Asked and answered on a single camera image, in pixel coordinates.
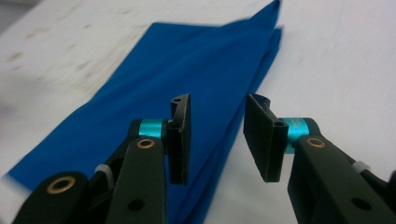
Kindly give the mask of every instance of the white table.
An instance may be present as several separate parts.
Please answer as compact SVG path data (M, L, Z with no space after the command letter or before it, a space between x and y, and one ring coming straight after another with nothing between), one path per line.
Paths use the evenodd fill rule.
M48 0L0 35L0 175L106 82L154 21L223 24L269 1ZM389 180L396 169L396 3L284 1L282 47L259 94ZM295 223L282 179L265 184L236 138L206 223ZM0 185L0 222L28 193Z

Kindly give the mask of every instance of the white zip tie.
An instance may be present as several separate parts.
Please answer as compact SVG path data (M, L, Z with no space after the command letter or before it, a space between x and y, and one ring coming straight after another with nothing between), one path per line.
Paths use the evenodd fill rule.
M362 161L355 161L355 163L352 164L352 168L355 169L358 174L365 170L371 171L371 167Z
M106 164L99 164L95 168L95 172L98 172L98 171L103 172L105 174L106 180L107 180L107 187L109 189L114 188L114 178L113 178L113 172L111 171L111 168Z

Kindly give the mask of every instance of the cyan spacer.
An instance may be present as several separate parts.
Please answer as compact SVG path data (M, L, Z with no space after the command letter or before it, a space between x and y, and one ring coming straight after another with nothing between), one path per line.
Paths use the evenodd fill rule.
M139 127L139 136L160 138L163 133L162 119L142 119Z
M288 147L285 153L294 153L294 143L299 137L305 134L309 134L309 128L305 120L302 118L282 118L286 123L289 124L288 131Z

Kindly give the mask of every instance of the fabric fold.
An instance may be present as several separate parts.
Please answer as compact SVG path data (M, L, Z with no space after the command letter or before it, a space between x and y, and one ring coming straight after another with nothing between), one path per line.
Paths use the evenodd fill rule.
M187 187L168 183L170 223L201 223L254 92L281 38L279 2L224 26L153 23L107 83L23 158L9 175L28 189L62 171L93 175L133 119L170 118L169 101L191 94Z

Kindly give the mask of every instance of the blue cloth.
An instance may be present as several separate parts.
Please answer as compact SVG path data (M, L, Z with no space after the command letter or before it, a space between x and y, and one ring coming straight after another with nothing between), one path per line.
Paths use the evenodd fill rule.
M238 131L247 92L259 87L279 47L279 2L220 27L154 23L92 99L10 172L34 189L61 171L93 175L133 119L168 119L169 102L191 94L187 187L168 183L170 223L202 223Z

